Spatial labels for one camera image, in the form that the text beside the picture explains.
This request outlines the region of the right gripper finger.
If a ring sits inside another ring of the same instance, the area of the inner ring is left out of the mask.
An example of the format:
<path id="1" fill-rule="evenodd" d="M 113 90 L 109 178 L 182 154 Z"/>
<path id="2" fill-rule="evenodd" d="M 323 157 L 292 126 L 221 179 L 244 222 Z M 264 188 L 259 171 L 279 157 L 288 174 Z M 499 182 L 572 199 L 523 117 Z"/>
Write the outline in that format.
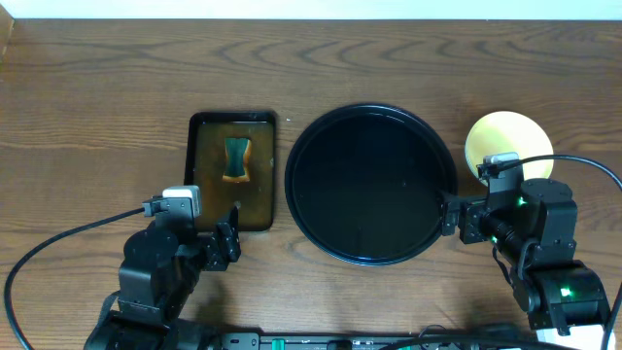
<path id="1" fill-rule="evenodd" d="M 486 197 L 481 195 L 476 196 L 458 196 L 450 192 L 441 192 L 442 207 L 444 209 L 460 209 L 463 206 L 477 206 L 486 202 Z"/>
<path id="2" fill-rule="evenodd" d="M 459 206 L 444 206 L 440 231 L 443 236 L 453 235 L 459 225 L 461 209 Z"/>

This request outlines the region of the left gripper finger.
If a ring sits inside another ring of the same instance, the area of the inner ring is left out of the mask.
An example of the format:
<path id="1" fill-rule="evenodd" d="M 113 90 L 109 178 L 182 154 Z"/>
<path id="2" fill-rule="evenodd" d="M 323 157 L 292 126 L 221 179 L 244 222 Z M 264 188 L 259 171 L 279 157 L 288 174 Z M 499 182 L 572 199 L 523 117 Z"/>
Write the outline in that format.
<path id="1" fill-rule="evenodd" d="M 238 261 L 238 229 L 236 223 L 218 223 L 218 242 L 223 258 L 228 263 Z"/>
<path id="2" fill-rule="evenodd" d="M 239 210 L 234 206 L 229 212 L 229 238 L 228 238 L 228 257 L 231 261 L 238 261 L 241 256 L 241 246 L 239 240 Z"/>

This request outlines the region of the yellow plate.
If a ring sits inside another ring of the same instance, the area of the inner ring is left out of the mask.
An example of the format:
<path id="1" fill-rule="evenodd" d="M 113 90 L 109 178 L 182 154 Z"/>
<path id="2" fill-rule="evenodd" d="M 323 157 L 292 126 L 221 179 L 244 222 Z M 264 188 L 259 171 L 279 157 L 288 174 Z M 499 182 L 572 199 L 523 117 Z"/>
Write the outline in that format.
<path id="1" fill-rule="evenodd" d="M 466 163 L 478 177 L 477 165 L 486 156 L 516 153 L 518 158 L 553 155 L 545 131 L 532 119 L 511 111 L 492 112 L 470 129 L 465 143 Z"/>

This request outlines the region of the orange green sponge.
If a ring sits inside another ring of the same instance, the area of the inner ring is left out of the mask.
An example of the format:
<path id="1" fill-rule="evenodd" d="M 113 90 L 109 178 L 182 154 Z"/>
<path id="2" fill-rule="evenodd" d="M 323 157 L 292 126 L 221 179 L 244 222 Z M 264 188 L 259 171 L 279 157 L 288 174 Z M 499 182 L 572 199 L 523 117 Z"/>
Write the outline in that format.
<path id="1" fill-rule="evenodd" d="M 223 180 L 230 183 L 250 181 L 249 159 L 252 141 L 248 138 L 225 139 L 225 171 Z"/>

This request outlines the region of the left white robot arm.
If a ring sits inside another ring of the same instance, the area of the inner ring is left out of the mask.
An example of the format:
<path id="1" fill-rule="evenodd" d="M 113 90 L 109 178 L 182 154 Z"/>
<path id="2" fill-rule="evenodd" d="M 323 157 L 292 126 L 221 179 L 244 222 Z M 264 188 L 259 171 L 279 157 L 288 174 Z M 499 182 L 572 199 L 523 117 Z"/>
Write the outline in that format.
<path id="1" fill-rule="evenodd" d="M 180 318 L 203 271 L 225 271 L 241 255 L 238 209 L 213 232 L 195 228 L 184 199 L 144 205 L 154 220 L 123 247 L 120 289 L 102 304 L 86 349 L 218 349 L 215 328 Z"/>

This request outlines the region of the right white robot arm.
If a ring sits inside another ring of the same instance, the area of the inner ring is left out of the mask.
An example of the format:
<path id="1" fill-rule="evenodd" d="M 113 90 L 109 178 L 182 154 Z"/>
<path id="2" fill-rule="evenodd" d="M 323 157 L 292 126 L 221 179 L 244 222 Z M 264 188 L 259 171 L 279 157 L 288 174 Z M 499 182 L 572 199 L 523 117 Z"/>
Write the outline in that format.
<path id="1" fill-rule="evenodd" d="M 488 241 L 538 340 L 612 348 L 617 305 L 597 273 L 576 259 L 577 205 L 559 181 L 496 178 L 483 197 L 442 196 L 440 228 L 465 244 Z"/>

